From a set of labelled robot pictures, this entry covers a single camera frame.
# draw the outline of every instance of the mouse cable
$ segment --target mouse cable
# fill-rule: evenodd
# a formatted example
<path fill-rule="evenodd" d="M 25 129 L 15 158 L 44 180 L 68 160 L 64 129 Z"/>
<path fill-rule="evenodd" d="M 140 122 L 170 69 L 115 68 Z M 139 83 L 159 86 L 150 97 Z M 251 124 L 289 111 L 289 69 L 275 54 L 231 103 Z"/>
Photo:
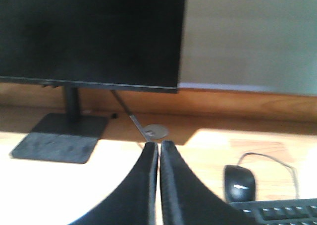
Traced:
<path fill-rule="evenodd" d="M 133 121 L 134 125 L 138 128 L 139 132 L 142 134 L 146 142 L 151 142 L 150 137 L 146 134 L 144 131 L 144 128 L 138 121 L 137 117 L 131 112 L 131 110 L 128 108 L 128 106 L 124 103 L 123 99 L 119 96 L 119 94 L 115 90 L 110 90 L 115 99 L 119 102 L 119 104 L 123 107 L 124 111 L 129 115 L 131 120 Z"/>
<path fill-rule="evenodd" d="M 262 156 L 262 157 L 267 157 L 277 163 L 280 163 L 281 165 L 285 166 L 287 168 L 287 170 L 291 173 L 292 175 L 292 178 L 293 178 L 293 183 L 294 183 L 294 187 L 295 187 L 295 198 L 296 199 L 299 199 L 299 187 L 298 187 L 298 181 L 297 181 L 297 176 L 296 176 L 296 169 L 286 163 L 284 163 L 283 161 L 275 158 L 275 157 L 272 157 L 272 156 L 269 156 L 269 155 L 266 155 L 266 154 L 261 154 L 261 153 L 255 153 L 255 152 L 247 152 L 247 153 L 244 153 L 238 163 L 237 163 L 237 166 L 241 164 L 242 160 L 248 156 L 248 155 L 256 155 L 256 156 Z"/>

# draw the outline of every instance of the black monitor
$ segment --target black monitor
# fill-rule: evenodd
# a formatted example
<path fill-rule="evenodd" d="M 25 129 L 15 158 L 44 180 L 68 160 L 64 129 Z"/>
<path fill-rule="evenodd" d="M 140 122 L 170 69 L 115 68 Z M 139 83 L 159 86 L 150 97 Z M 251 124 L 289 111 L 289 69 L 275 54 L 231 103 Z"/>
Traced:
<path fill-rule="evenodd" d="M 87 161 L 106 119 L 80 115 L 78 87 L 176 92 L 184 1 L 0 0 L 0 81 L 63 86 L 68 115 L 47 115 L 12 155 Z"/>

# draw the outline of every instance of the keyboard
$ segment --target keyboard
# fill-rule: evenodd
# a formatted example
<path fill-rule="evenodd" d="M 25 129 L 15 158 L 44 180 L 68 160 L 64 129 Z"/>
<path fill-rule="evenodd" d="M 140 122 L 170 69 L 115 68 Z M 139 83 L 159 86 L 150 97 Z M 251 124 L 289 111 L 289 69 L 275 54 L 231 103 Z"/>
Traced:
<path fill-rule="evenodd" d="M 317 225 L 317 199 L 234 202 L 259 225 Z"/>

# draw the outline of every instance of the wooden desk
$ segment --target wooden desk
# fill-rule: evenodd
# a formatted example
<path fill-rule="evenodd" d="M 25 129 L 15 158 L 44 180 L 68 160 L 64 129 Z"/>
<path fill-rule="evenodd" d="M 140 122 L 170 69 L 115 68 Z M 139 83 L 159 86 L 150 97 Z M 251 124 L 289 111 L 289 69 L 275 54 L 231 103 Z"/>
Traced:
<path fill-rule="evenodd" d="M 0 107 L 0 224 L 72 222 L 110 194 L 141 153 L 143 138 L 129 118 L 120 114 L 110 121 L 103 139 L 84 165 L 12 159 L 10 151 L 47 113 L 52 110 Z M 296 127 L 301 133 L 303 129 L 312 131 L 314 124 L 150 114 L 138 118 L 142 125 L 167 125 L 168 139 L 179 145 L 194 173 L 220 198 L 223 167 L 237 163 L 246 151 L 266 153 L 295 166 L 301 198 L 317 197 L 317 136 L 294 133 Z M 268 131 L 268 127 L 293 133 L 256 132 Z M 249 156 L 242 166 L 255 173 L 259 200 L 294 198 L 291 176 L 280 164 Z M 157 224 L 162 224 L 159 190 L 157 198 Z"/>

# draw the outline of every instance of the mouse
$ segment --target mouse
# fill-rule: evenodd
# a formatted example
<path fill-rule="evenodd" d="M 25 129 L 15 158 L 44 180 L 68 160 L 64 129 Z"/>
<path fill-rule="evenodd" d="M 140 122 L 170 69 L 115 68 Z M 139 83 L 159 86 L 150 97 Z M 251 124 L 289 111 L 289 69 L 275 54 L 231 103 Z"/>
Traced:
<path fill-rule="evenodd" d="M 227 203 L 255 201 L 256 180 L 253 173 L 244 167 L 226 165 L 224 196 Z"/>

